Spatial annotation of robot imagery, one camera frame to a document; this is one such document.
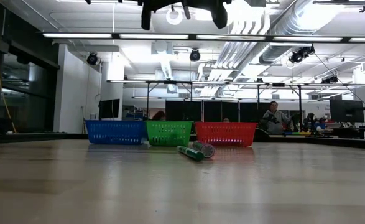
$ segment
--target security camera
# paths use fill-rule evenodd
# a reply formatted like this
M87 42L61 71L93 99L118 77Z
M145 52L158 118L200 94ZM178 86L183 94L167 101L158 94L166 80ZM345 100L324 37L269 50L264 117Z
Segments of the security camera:
M100 59L97 56L98 53L96 52L90 52L90 55L87 57L87 63L89 65L97 65L100 63Z
M198 49L193 49L190 53L189 59L191 62L197 62L200 60L200 53Z

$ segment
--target computer monitor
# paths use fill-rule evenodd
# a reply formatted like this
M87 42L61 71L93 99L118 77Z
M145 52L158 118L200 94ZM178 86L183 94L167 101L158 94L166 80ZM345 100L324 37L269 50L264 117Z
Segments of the computer monitor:
M364 122L362 101L330 100L330 113L333 121Z

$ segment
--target person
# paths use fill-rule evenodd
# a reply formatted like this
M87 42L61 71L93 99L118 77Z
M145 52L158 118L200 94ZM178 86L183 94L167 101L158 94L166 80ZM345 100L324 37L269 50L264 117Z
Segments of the person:
M153 121L165 121L165 113L164 111L159 111L153 116Z
M269 110L262 117L262 122L267 125L267 132L269 134L283 134L283 123L286 125L290 123L288 117L283 112L278 111L277 107L277 102L272 101Z

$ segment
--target window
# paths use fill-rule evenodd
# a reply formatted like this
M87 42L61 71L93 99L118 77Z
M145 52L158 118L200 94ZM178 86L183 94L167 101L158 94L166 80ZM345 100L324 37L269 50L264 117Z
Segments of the window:
M51 73L22 57L4 55L2 82L38 95L55 96L56 72Z
M49 100L5 88L2 91L17 132L52 130L52 126L48 122L48 118L53 115L53 108L51 108ZM8 118L3 100L0 100L0 118Z

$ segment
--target ceiling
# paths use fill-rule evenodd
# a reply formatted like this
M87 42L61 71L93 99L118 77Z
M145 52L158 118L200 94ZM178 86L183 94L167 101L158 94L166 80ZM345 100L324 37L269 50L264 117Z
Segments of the ceiling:
M0 0L8 9L44 32L149 32L149 33L194 33L194 34L228 34L234 29L231 24L224 29L218 29L213 21L198 21L196 19L182 19L178 25L171 25L166 20L166 13L170 9L165 7L152 14L150 30L141 29L141 9L136 2L125 1L123 4L92 4L87 5L83 0ZM268 7L270 23L275 22L293 0L279 0L277 7ZM325 26L318 29L315 35L365 35L365 12L359 13L361 6L344 7ZM191 9L196 15L201 13ZM322 17L322 12L313 15L312 20ZM199 64L216 61L225 42L192 42L168 41L174 47L198 48L201 61L190 62L189 52L180 53L170 63L173 70L197 71ZM118 45L129 61L126 75L134 77L139 74L153 74L160 69L160 62L151 55L152 41L142 40L82 40L69 44L70 50L79 49L81 55L88 55L88 51L81 51L81 46ZM316 57L311 55L293 68L288 56L281 57L268 69L266 79L273 82L291 82L291 77L300 82L314 76L327 73L328 69L336 68L342 81L350 81L353 68L365 61L365 44L315 44ZM110 52L102 52L100 56L107 61Z

